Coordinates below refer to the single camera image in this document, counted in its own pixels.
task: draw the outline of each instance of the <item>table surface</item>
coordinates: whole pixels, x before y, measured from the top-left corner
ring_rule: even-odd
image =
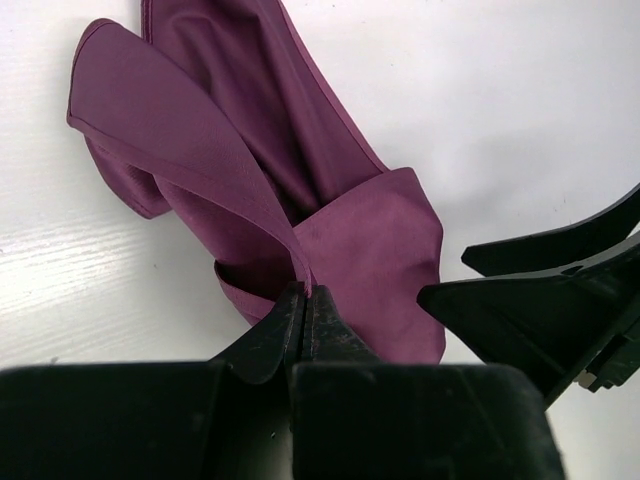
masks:
[[[465,246],[579,221],[640,181],[634,0],[288,0],[374,149],[413,167]],[[137,217],[65,123],[84,27],[136,0],[0,2],[0,367],[205,359],[247,330],[173,214]],[[452,335],[445,362],[477,362]],[[549,416],[569,478],[637,479],[640,376]]]

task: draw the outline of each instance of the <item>white table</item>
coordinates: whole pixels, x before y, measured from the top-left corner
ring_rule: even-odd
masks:
[[[338,96],[465,246],[567,225],[640,181],[634,0],[288,0]],[[173,214],[137,217],[65,124],[89,21],[136,0],[0,1],[0,367],[205,359],[247,325]],[[449,335],[446,362],[477,362]],[[640,375],[549,415],[570,478],[640,478]]]

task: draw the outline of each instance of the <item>fabric fold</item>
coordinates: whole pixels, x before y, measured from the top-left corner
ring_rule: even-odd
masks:
[[[68,122],[145,218],[174,210],[252,324],[293,280],[326,284],[383,359],[436,363],[444,331],[416,304],[442,227],[411,169],[389,171],[277,0],[142,2],[143,38],[92,23]]]

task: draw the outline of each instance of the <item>maroon fabric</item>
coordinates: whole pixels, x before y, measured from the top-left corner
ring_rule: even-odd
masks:
[[[111,189],[173,209],[252,324],[292,280],[329,286],[389,361],[438,362],[416,304],[438,281],[441,225],[411,169],[389,171],[322,78],[278,0],[145,0],[143,39],[92,23],[68,122]]]

